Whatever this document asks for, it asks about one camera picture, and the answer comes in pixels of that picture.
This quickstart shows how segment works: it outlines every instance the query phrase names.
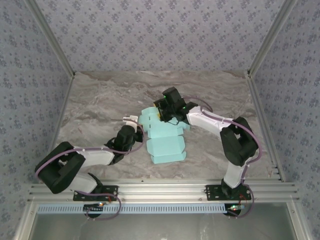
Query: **wall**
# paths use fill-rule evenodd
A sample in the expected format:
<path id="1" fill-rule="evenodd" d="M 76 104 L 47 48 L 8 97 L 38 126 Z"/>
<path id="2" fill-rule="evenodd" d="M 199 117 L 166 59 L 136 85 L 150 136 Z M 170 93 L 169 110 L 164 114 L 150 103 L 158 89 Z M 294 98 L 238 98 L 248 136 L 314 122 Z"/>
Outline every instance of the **wall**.
<path id="1" fill-rule="evenodd" d="M 74 71 L 244 70 L 283 0 L 37 0 Z"/>
<path id="2" fill-rule="evenodd" d="M 0 1 L 0 239 L 12 239 L 69 77 L 23 0 Z"/>
<path id="3" fill-rule="evenodd" d="M 320 239 L 320 2 L 300 0 L 254 79 L 288 181 Z"/>

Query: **gray marble floor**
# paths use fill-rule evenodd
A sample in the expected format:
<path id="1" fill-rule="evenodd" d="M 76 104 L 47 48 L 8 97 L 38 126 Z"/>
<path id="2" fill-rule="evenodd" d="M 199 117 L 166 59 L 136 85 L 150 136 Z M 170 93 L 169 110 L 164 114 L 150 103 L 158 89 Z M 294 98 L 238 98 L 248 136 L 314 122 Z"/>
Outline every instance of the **gray marble floor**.
<path id="1" fill-rule="evenodd" d="M 263 157 L 250 166 L 247 177 L 268 178 L 272 163 L 241 72 L 77 72 L 57 144 L 62 141 L 80 147 L 105 144 L 123 125 L 122 117 L 139 116 L 141 110 L 151 107 L 153 101 L 162 96 L 162 91 L 172 86 L 182 96 L 199 96 L 206 100 L 218 115 L 246 118 L 263 146 Z M 100 179 L 221 179 L 228 161 L 219 139 L 198 127 L 191 127 L 183 136 L 187 153 L 184 161 L 153 164 L 146 146 L 143 146 L 113 166 L 95 166 L 85 171 Z"/>

